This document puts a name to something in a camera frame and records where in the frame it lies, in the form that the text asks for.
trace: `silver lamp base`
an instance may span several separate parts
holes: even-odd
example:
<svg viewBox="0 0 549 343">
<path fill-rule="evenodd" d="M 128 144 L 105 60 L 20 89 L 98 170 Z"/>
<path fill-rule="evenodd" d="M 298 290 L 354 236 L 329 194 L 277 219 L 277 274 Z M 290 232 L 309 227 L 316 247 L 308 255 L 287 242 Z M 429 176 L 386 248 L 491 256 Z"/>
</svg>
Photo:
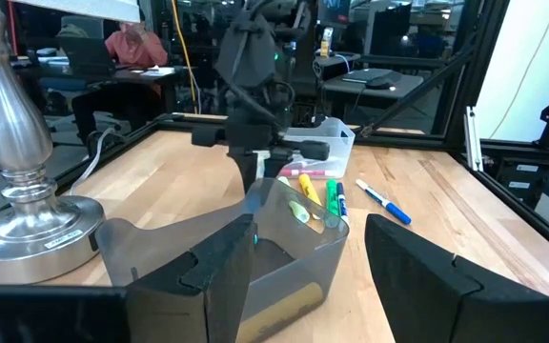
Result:
<svg viewBox="0 0 549 343">
<path fill-rule="evenodd" d="M 48 280 L 80 267 L 98 253 L 92 233 L 104 220 L 101 205 L 82 196 L 61 196 L 56 200 L 58 211 L 46 213 L 50 218 L 29 218 L 29 222 L 41 221 L 39 232 L 27 232 L 24 236 L 0 234 L 0 284 Z M 7 219 L 16 219 L 13 211 L 0 214 L 0 223 Z M 48 230 L 45 223 L 52 223 L 53 227 Z"/>
</svg>

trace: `green marker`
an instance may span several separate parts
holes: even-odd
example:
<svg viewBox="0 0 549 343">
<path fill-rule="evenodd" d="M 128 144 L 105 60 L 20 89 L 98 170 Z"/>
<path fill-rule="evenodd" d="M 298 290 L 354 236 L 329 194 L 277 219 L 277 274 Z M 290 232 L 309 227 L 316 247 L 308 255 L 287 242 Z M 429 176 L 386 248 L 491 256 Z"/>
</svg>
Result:
<svg viewBox="0 0 549 343">
<path fill-rule="evenodd" d="M 328 180 L 328 183 L 326 184 L 326 189 L 328 211 L 340 216 L 340 211 L 338 208 L 338 193 L 336 192 L 336 181 L 334 179 Z"/>
</svg>

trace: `yellow highlighter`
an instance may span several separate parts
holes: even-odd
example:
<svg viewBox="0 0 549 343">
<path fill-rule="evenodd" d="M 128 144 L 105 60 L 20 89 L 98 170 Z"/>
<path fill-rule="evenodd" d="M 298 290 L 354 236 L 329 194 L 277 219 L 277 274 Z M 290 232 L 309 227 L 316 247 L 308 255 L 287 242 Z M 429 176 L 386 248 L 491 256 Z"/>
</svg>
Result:
<svg viewBox="0 0 549 343">
<path fill-rule="evenodd" d="M 307 174 L 301 174 L 299 179 L 300 181 L 300 187 L 302 188 L 302 192 L 306 197 L 316 202 L 317 205 L 321 205 L 321 200 L 319 200 L 319 195 L 316 194 L 315 187 L 313 187 L 313 183 L 311 182 L 311 177 Z M 320 219 L 317 215 L 313 213 L 314 219 Z"/>
</svg>

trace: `desk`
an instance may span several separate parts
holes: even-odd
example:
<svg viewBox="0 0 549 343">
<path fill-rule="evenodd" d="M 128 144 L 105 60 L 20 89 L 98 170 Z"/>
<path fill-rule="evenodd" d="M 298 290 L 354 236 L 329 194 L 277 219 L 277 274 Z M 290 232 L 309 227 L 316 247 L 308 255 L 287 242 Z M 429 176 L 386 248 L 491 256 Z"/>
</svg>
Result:
<svg viewBox="0 0 549 343">
<path fill-rule="evenodd" d="M 175 72 L 162 76 L 146 76 L 138 72 L 129 70 L 116 71 L 113 75 L 105 74 L 78 74 L 73 73 L 69 68 L 61 67 L 32 67 L 15 70 L 16 73 L 25 79 L 38 80 L 42 77 L 56 77 L 66 79 L 82 79 L 89 83 L 92 82 L 119 82 L 119 83 L 134 83 L 142 85 L 158 85 L 161 89 L 161 97 L 165 106 L 166 112 L 176 110 L 177 94 L 175 84 L 187 78 L 185 68 L 175 68 Z"/>
<path fill-rule="evenodd" d="M 343 81 L 344 75 L 340 75 L 323 83 L 326 100 L 332 101 L 332 116 L 343 120 L 346 104 L 353 105 L 359 93 L 364 89 L 364 84 Z M 361 92 L 358 106 L 368 106 L 377 109 L 387 109 L 395 102 L 418 87 L 423 82 L 420 76 L 401 74 L 401 79 L 396 82 L 396 89 L 390 90 L 365 90 Z"/>
<path fill-rule="evenodd" d="M 109 218 L 153 229 L 239 201 L 243 187 L 227 148 L 192 146 L 159 131 L 78 187 Z M 368 213 L 389 216 L 354 185 L 361 178 L 412 216 L 409 230 L 549 295 L 549 243 L 445 152 L 355 146 L 344 177 L 351 229 L 325 303 L 268 342 L 393 342 L 363 242 Z M 319 194 L 324 182 L 315 181 Z M 109 285 L 95 257 L 47 284 Z"/>
</svg>

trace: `computer monitor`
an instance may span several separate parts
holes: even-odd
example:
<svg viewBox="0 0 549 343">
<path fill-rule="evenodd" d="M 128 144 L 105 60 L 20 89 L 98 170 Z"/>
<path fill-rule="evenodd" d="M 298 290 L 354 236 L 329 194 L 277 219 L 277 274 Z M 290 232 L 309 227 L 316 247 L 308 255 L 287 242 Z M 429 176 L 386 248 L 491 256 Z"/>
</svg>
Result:
<svg viewBox="0 0 549 343">
<path fill-rule="evenodd" d="M 317 23 L 326 27 L 346 28 L 349 24 L 351 0 L 319 0 Z"/>
<path fill-rule="evenodd" d="M 364 54 L 399 55 L 402 37 L 410 29 L 412 7 L 394 1 L 373 1 L 368 13 Z"/>
</svg>

